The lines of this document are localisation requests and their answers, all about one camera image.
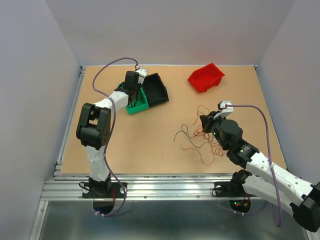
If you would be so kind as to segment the red plastic bin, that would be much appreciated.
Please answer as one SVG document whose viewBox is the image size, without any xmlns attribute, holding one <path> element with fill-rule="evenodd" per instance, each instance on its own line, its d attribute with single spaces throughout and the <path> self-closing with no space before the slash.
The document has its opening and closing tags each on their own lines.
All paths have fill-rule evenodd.
<svg viewBox="0 0 320 240">
<path fill-rule="evenodd" d="M 193 71 L 188 82 L 198 93 L 203 93 L 218 86 L 224 76 L 225 74 L 214 63 L 209 63 Z"/>
</svg>

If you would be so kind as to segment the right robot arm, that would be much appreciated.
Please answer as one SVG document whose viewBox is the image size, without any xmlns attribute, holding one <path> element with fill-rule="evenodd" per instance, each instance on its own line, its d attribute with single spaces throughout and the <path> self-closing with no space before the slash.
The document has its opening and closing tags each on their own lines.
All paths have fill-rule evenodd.
<svg viewBox="0 0 320 240">
<path fill-rule="evenodd" d="M 212 134 L 227 158 L 242 169 L 230 182 L 231 192 L 260 197 L 292 215 L 304 229 L 320 228 L 320 185 L 303 180 L 270 161 L 258 148 L 243 139 L 236 121 L 219 111 L 200 116 L 202 131 Z"/>
</svg>

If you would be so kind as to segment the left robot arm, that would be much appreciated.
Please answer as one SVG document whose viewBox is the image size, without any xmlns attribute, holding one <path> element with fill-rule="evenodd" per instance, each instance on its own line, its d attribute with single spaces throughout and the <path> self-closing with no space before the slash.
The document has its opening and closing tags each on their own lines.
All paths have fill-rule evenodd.
<svg viewBox="0 0 320 240">
<path fill-rule="evenodd" d="M 79 184 L 83 198 L 105 198 L 111 193 L 111 170 L 106 163 L 106 150 L 110 141 L 116 113 L 138 97 L 148 71 L 138 68 L 127 71 L 124 82 L 105 98 L 82 106 L 76 137 L 85 147 L 90 163 L 88 182 Z"/>
</svg>

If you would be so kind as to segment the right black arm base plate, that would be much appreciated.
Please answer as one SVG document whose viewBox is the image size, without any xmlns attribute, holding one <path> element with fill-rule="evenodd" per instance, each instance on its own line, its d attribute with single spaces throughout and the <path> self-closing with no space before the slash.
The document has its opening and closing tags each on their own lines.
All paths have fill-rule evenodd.
<svg viewBox="0 0 320 240">
<path fill-rule="evenodd" d="M 232 181 L 218 181 L 214 183 L 211 195 L 216 198 L 240 198 L 247 194 L 240 183 Z"/>
</svg>

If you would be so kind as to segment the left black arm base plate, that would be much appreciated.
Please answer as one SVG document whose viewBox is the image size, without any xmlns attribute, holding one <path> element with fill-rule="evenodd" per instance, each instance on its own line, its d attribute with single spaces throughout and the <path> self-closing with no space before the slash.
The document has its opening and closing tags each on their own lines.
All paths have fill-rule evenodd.
<svg viewBox="0 0 320 240">
<path fill-rule="evenodd" d="M 79 187 L 82 189 L 84 199 L 123 199 L 124 190 L 118 182 L 84 182 Z"/>
</svg>

